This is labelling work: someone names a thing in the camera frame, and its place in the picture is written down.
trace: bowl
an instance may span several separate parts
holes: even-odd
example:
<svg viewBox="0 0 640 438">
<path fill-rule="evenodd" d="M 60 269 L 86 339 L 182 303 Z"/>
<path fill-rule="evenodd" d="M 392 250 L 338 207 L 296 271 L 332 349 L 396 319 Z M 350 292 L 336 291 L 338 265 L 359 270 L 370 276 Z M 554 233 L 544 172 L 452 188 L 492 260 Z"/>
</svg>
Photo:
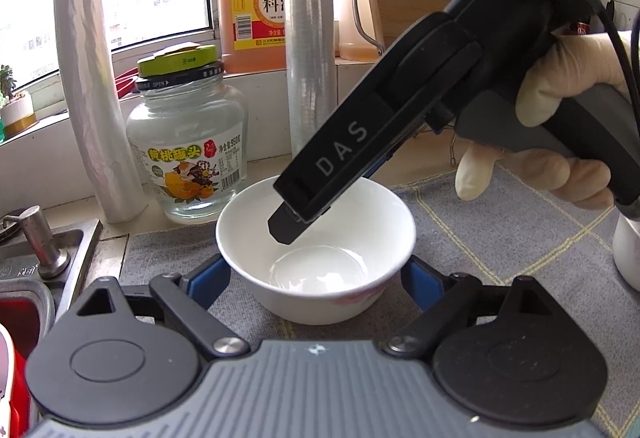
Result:
<svg viewBox="0 0 640 438">
<path fill-rule="evenodd" d="M 380 297 L 408 261 L 415 222 L 382 185 L 359 178 L 291 245 L 267 221 L 282 199 L 277 176 L 239 193 L 220 213 L 218 248 L 267 310 L 306 325 L 350 319 Z"/>
</svg>

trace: flower pot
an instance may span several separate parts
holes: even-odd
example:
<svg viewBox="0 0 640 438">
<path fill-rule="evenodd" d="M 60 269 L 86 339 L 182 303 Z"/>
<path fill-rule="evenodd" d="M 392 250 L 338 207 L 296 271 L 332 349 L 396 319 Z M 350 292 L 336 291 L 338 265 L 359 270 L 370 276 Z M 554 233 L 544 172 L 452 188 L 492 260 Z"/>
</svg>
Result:
<svg viewBox="0 0 640 438">
<path fill-rule="evenodd" d="M 17 135 L 27 128 L 31 128 L 38 120 L 33 112 L 33 102 L 31 96 L 25 94 L 19 99 L 15 99 L 0 109 L 0 119 L 2 120 L 2 130 L 8 139 Z"/>
</svg>

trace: black device tip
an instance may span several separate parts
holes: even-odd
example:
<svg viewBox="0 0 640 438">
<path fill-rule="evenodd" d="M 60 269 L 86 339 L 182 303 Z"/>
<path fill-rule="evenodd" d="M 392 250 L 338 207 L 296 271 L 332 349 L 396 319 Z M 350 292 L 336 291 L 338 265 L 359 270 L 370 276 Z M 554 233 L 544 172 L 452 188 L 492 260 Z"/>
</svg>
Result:
<svg viewBox="0 0 640 438">
<path fill-rule="evenodd" d="M 271 236 L 284 245 L 290 245 L 306 231 L 310 224 L 300 219 L 285 203 L 281 203 L 268 221 Z"/>
</svg>

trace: white glove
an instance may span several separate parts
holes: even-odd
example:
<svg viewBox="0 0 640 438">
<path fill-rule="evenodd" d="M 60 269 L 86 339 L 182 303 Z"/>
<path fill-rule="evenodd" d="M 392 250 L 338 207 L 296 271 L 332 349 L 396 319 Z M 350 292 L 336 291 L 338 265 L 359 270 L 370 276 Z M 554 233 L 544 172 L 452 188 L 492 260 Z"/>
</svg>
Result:
<svg viewBox="0 0 640 438">
<path fill-rule="evenodd" d="M 627 55 L 630 32 L 620 32 Z M 525 126 L 548 120 L 564 97 L 573 97 L 596 83 L 614 86 L 629 100 L 625 78 L 607 34 L 563 36 L 529 69 L 516 99 L 516 115 Z M 525 184 L 549 190 L 558 198 L 585 209 L 613 205 L 607 186 L 609 168 L 599 160 L 564 158 L 548 149 L 506 153 L 503 149 L 473 142 L 460 160 L 456 192 L 473 200 L 489 186 L 494 163 L 501 163 Z"/>
</svg>

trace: jar label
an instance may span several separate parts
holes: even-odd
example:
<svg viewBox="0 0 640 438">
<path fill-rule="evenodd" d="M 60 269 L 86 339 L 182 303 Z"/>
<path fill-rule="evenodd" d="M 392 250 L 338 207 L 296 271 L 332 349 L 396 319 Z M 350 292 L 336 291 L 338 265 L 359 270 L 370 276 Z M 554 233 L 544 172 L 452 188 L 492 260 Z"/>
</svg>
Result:
<svg viewBox="0 0 640 438">
<path fill-rule="evenodd" d="M 284 0 L 231 0 L 234 49 L 284 45 Z"/>
<path fill-rule="evenodd" d="M 158 197 L 175 203 L 211 199 L 242 178 L 242 124 L 190 144 L 134 147 Z"/>
</svg>

